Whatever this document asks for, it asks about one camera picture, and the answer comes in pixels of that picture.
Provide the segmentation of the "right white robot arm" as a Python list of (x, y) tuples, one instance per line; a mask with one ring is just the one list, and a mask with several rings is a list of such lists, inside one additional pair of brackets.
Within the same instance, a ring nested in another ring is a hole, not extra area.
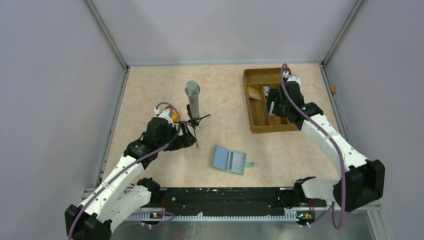
[(355, 150), (332, 126), (323, 110), (314, 102), (305, 102), (299, 80), (286, 80), (266, 95), (265, 113), (286, 118), (299, 131), (310, 137), (328, 157), (338, 172), (339, 180), (317, 177), (295, 182), (293, 200), (307, 206), (313, 199), (335, 202), (352, 212), (382, 198), (384, 164)]

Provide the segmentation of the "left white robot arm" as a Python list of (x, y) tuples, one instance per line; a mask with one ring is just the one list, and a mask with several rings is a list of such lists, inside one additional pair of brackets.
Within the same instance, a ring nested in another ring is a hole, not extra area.
[(117, 227), (142, 206), (154, 207), (160, 193), (154, 183), (138, 185), (129, 193), (126, 188), (154, 161), (162, 151), (189, 148), (196, 143), (187, 121), (172, 122), (153, 117), (146, 131), (130, 142), (117, 165), (92, 194), (79, 205), (65, 211), (69, 240), (109, 240)]

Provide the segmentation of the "green card holder wallet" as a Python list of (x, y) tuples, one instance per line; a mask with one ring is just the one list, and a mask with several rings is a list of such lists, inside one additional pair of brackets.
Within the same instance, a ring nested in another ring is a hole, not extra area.
[(244, 152), (231, 151), (215, 145), (212, 150), (210, 166), (222, 172), (243, 176), (245, 168), (254, 167), (253, 161), (247, 161)]

